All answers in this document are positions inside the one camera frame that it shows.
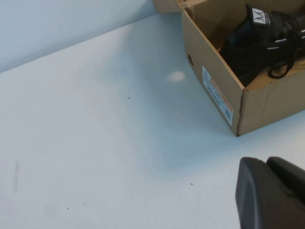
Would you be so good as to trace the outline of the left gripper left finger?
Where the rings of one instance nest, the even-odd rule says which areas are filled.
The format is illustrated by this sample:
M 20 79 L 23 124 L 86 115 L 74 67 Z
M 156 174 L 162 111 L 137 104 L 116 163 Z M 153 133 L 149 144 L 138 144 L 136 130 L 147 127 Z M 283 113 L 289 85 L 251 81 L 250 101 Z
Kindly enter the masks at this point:
M 303 229 L 305 188 L 289 188 L 257 158 L 240 160 L 235 200 L 243 229 Z

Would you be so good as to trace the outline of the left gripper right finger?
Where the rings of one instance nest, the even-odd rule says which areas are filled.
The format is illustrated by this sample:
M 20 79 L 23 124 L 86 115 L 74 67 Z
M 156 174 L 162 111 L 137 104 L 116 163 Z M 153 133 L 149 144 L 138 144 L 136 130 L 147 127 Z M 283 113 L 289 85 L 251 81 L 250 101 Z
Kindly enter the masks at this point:
M 266 164 L 287 187 L 305 188 L 305 171 L 300 167 L 280 157 L 270 157 Z

